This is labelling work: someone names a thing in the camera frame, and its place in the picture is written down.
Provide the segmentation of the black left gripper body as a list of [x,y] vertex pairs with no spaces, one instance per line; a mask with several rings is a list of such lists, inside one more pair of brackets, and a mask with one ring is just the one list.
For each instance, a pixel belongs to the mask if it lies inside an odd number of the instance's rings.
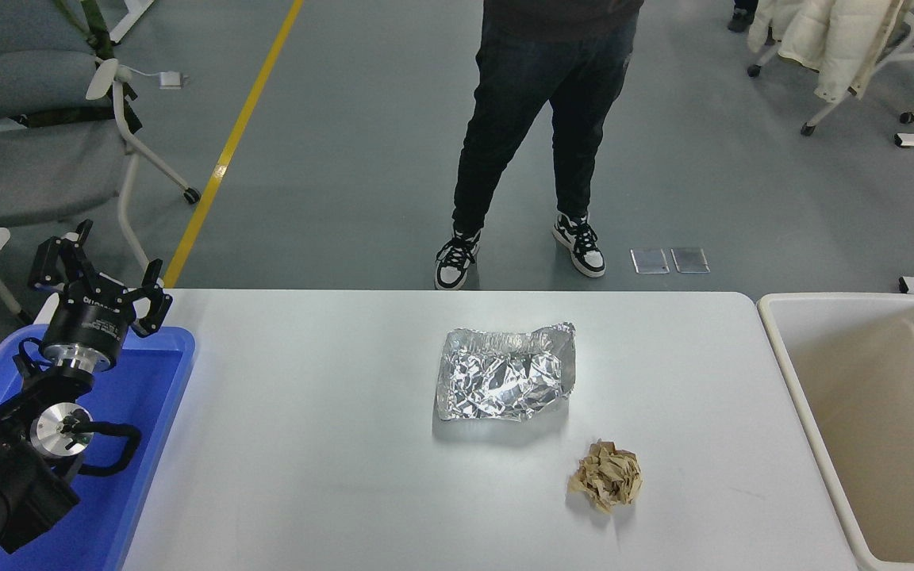
[[118,301],[127,292],[126,285],[112,278],[101,278],[92,286],[81,281],[63,285],[40,353],[58,361],[65,348],[80,346],[97,351],[99,362],[116,362],[135,318]]

